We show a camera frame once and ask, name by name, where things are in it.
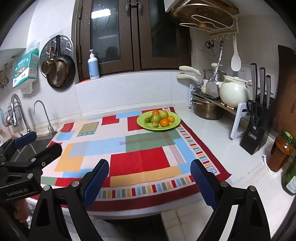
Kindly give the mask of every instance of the green plate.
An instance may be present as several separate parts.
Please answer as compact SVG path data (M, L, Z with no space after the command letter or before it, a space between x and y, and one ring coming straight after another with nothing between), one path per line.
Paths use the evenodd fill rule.
M151 116L152 115L152 111L148 111L144 114L141 114L139 115L139 117L137 118L137 123L139 126L147 129L147 130L152 130L152 131L164 131L164 130L170 130L170 129L173 129L175 128L176 126L178 126L181 122L181 118L174 112L170 112L168 111L168 115L172 116L175 118L175 121L174 122L169 122L169 125L166 126L166 127L161 127L161 125L159 124L158 127L152 127L152 123L146 123L145 122L145 117L149 115Z

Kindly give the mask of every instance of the sink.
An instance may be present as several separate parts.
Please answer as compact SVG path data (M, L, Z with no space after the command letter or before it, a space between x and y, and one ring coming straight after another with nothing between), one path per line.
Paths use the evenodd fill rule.
M36 153L46 148L52 140L52 138L53 137L51 135L37 137L37 139L34 142L20 149L20 153L16 151L10 161L28 161L30 157L34 156Z

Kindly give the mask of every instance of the human hand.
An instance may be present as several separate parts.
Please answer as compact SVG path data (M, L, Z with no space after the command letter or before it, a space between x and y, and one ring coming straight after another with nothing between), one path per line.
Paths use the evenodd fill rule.
M24 223L29 216L29 209L26 199L15 201L14 207L16 209L13 212L14 217L18 219L21 223Z

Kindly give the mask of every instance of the orange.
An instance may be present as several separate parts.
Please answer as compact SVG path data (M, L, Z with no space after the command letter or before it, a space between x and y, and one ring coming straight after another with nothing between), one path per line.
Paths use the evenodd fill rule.
M159 110L153 110L152 114L158 114L159 115Z
M174 122L174 121L175 121L175 118L174 118L173 116L170 115L170 116L168 116L168 121L169 121L169 122Z
M161 127L167 127L168 126L168 119L162 119L160 121Z

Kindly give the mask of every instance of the window glass pane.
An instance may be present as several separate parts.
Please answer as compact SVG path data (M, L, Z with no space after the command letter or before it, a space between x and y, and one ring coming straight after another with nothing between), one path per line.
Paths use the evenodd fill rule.
M165 12L163 0L149 0L153 57L178 58L176 25Z
M118 0L93 0L91 48L99 63L120 60Z

